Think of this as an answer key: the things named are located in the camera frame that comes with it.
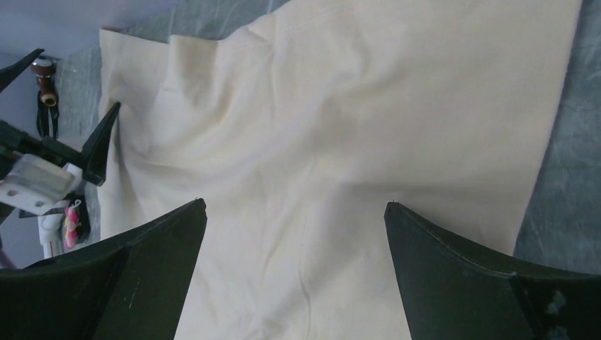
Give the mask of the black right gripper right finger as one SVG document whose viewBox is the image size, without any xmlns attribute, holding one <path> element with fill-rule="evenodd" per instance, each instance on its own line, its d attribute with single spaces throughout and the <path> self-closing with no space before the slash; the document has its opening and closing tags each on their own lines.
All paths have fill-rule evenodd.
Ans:
<svg viewBox="0 0 601 340">
<path fill-rule="evenodd" d="M 523 261 L 397 202 L 384 214 L 413 339 L 599 339 L 600 277 Z"/>
</svg>

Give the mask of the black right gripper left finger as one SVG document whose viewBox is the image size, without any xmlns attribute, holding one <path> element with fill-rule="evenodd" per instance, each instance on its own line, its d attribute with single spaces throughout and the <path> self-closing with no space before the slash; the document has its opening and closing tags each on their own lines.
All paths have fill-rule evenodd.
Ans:
<svg viewBox="0 0 601 340">
<path fill-rule="evenodd" d="M 173 339 L 206 230 L 197 199 L 144 225 L 1 270 L 2 339 Z"/>
</svg>

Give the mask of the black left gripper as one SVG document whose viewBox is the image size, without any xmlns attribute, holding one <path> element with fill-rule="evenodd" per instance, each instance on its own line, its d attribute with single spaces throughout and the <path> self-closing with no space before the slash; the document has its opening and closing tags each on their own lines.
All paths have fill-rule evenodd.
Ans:
<svg viewBox="0 0 601 340">
<path fill-rule="evenodd" d="M 35 49 L 14 64 L 1 69 L 0 92 L 18 78 L 44 51 L 41 48 Z M 84 143 L 81 153 L 51 137 L 37 140 L 2 120 L 1 178 L 3 179 L 10 172 L 16 161 L 23 155 L 33 154 L 58 166 L 67 163 L 79 166 L 85 181 L 102 186 L 106 180 L 111 133 L 120 107 L 119 102 L 110 107 Z"/>
</svg>

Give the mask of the cream yellow t-shirt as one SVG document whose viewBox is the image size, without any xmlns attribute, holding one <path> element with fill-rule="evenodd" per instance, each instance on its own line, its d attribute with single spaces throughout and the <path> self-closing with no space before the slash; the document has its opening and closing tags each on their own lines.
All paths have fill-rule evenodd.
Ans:
<svg viewBox="0 0 601 340">
<path fill-rule="evenodd" d="M 408 339 L 386 205 L 513 252 L 580 7 L 290 1 L 224 40 L 102 30 L 101 237 L 204 199 L 176 339 Z"/>
</svg>

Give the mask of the pink flower smiley brooch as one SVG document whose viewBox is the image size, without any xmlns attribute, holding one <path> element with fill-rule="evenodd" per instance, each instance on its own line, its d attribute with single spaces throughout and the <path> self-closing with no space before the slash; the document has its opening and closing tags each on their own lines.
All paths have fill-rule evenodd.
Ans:
<svg viewBox="0 0 601 340">
<path fill-rule="evenodd" d="M 76 199 L 64 210 L 63 222 L 63 245 L 66 249 L 72 249 L 78 239 L 77 229 L 80 227 L 79 206 L 82 204 L 80 199 Z"/>
</svg>

